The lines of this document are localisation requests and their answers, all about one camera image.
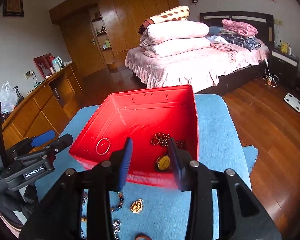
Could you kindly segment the wooden sideboard cabinet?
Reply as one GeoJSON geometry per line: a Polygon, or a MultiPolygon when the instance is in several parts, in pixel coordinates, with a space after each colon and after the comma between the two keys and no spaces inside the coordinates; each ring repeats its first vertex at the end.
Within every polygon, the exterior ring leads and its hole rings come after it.
{"type": "Polygon", "coordinates": [[[83,81],[72,62],[35,88],[2,124],[5,148],[54,131],[59,137],[83,103],[83,81]]]}

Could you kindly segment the dark bedside table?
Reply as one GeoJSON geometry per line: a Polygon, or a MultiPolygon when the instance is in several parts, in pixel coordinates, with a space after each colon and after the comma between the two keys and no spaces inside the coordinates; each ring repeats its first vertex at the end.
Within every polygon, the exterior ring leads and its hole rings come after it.
{"type": "Polygon", "coordinates": [[[272,75],[277,76],[281,85],[294,88],[298,67],[299,59],[297,57],[283,54],[277,49],[270,51],[269,70],[272,75]]]}

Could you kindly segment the yellow amber pendant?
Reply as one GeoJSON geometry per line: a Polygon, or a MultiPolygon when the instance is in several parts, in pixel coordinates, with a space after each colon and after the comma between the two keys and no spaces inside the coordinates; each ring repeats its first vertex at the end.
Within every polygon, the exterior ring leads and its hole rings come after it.
{"type": "Polygon", "coordinates": [[[167,172],[171,169],[171,160],[168,155],[159,157],[156,161],[156,169],[159,172],[167,172]]]}

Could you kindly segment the silver bangle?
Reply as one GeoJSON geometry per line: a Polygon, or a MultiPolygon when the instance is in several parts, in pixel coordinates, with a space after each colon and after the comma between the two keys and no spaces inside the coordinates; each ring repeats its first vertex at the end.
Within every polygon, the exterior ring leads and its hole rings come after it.
{"type": "Polygon", "coordinates": [[[109,152],[111,142],[108,138],[101,138],[96,144],[95,151],[98,155],[105,155],[109,152]]]}

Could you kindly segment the red picture frame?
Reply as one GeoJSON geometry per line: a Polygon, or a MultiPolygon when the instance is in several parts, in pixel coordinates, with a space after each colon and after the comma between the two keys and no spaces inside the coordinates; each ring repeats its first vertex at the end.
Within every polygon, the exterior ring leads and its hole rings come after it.
{"type": "Polygon", "coordinates": [[[53,75],[50,71],[50,64],[48,62],[49,55],[52,55],[51,53],[45,54],[43,56],[39,56],[33,59],[34,64],[38,68],[41,76],[43,79],[46,79],[47,77],[53,75]]]}

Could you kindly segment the red thermos bottle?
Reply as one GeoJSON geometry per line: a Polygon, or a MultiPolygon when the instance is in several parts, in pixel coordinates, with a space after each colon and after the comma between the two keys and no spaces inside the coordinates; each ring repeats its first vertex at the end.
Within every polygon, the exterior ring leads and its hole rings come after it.
{"type": "Polygon", "coordinates": [[[55,59],[54,56],[49,55],[49,57],[48,57],[48,62],[49,62],[49,64],[50,64],[50,71],[51,71],[52,74],[55,73],[55,69],[54,69],[54,66],[53,66],[53,61],[54,61],[54,59],[55,59]]]}

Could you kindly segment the white bathroom scale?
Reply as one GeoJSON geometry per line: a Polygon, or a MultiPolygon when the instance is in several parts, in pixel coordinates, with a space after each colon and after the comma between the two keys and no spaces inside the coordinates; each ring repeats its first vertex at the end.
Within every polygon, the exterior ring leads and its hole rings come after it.
{"type": "Polygon", "coordinates": [[[300,113],[300,100],[297,99],[295,96],[293,96],[290,93],[287,93],[284,97],[284,102],[290,105],[290,107],[292,107],[298,113],[300,113]]]}

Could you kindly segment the bed with pink cover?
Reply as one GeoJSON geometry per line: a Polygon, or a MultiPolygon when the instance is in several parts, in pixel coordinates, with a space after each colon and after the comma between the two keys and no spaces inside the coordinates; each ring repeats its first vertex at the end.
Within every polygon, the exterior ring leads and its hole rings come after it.
{"type": "Polygon", "coordinates": [[[209,48],[184,52],[162,58],[145,55],[142,48],[129,50],[125,59],[128,67],[147,88],[191,85],[199,92],[219,84],[219,77],[267,59],[265,44],[249,51],[235,44],[213,42],[209,48]]]}

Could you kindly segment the yellow pikachu plush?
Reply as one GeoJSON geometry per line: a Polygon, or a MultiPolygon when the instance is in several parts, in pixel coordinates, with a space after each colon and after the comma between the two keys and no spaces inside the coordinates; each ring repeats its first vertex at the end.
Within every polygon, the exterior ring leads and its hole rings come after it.
{"type": "Polygon", "coordinates": [[[280,40],[280,51],[281,51],[281,53],[289,54],[289,49],[290,49],[289,43],[285,43],[285,42],[282,42],[280,40]]]}

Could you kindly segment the white electric kettle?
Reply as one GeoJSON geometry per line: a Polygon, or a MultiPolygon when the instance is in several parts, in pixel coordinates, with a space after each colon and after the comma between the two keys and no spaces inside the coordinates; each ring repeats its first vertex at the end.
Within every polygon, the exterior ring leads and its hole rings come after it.
{"type": "Polygon", "coordinates": [[[60,57],[56,57],[52,61],[53,68],[55,72],[59,72],[62,70],[62,59],[60,57]]]}

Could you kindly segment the blue table cloth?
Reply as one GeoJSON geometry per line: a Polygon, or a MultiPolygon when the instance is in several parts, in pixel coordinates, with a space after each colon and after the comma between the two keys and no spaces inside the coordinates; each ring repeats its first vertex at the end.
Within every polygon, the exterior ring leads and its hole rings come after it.
{"type": "MultiPolygon", "coordinates": [[[[251,187],[245,151],[224,100],[213,94],[197,94],[195,102],[199,124],[199,161],[209,169],[223,172],[232,168],[251,187]]],[[[146,234],[151,239],[184,239],[189,216],[190,192],[127,183],[123,188],[125,202],[113,219],[121,222],[119,238],[134,239],[146,234]],[[131,204],[143,199],[139,214],[130,211],[131,204]]]]}

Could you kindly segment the folded pink quilts stack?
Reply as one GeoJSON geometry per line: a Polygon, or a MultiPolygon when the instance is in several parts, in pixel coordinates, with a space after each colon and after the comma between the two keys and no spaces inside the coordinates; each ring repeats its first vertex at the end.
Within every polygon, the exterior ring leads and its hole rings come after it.
{"type": "Polygon", "coordinates": [[[209,48],[210,41],[206,38],[209,30],[206,24],[194,21],[152,24],[141,35],[139,46],[152,58],[209,48]]]}

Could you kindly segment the dark wooden headboard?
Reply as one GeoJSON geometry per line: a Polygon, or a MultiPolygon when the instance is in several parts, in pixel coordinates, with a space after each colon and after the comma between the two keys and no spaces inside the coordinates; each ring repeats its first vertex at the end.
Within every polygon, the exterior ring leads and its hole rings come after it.
{"type": "Polygon", "coordinates": [[[222,26],[222,20],[245,22],[258,30],[256,37],[265,43],[269,49],[275,47],[274,16],[261,12],[249,11],[215,11],[202,12],[199,15],[200,22],[208,26],[222,26]]]}

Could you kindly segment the framed wall picture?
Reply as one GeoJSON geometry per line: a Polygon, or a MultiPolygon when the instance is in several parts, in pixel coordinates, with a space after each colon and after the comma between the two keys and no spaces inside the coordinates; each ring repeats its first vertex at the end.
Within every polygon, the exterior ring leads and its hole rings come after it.
{"type": "Polygon", "coordinates": [[[5,0],[2,15],[4,17],[24,17],[23,0],[5,0]]]}

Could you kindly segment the red metal tin box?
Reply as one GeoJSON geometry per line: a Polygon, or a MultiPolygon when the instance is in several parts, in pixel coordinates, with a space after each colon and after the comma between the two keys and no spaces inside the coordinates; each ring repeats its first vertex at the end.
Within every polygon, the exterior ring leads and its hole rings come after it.
{"type": "Polygon", "coordinates": [[[191,85],[110,94],[74,140],[69,152],[90,170],[121,150],[127,138],[132,138],[128,182],[175,188],[173,173],[156,169],[157,159],[167,154],[167,148],[151,143],[156,134],[168,134],[175,141],[182,141],[191,157],[198,160],[198,118],[191,85]],[[111,142],[105,155],[95,151],[101,138],[111,142]]]}

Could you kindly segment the wooden wardrobe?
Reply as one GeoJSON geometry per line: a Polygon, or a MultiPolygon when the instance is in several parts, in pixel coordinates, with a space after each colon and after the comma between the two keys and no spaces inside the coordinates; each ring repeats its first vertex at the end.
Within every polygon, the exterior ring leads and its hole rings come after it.
{"type": "Polygon", "coordinates": [[[50,9],[81,77],[124,64],[139,45],[139,26],[179,0],[66,0],[50,9]]]}

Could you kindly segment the white plastic bag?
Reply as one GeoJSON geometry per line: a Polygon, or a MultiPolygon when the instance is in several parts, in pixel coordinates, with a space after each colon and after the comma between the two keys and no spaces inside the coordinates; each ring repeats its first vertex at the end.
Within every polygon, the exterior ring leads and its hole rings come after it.
{"type": "Polygon", "coordinates": [[[2,114],[11,113],[18,102],[17,93],[8,81],[1,87],[0,102],[2,114]]]}

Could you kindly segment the folded pink clothes pile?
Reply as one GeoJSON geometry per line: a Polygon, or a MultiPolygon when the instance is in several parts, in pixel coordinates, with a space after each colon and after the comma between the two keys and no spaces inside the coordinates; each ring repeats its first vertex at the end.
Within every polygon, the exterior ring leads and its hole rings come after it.
{"type": "Polygon", "coordinates": [[[262,42],[256,37],[258,29],[249,23],[223,19],[222,26],[221,37],[229,43],[249,51],[261,48],[262,42]]]}

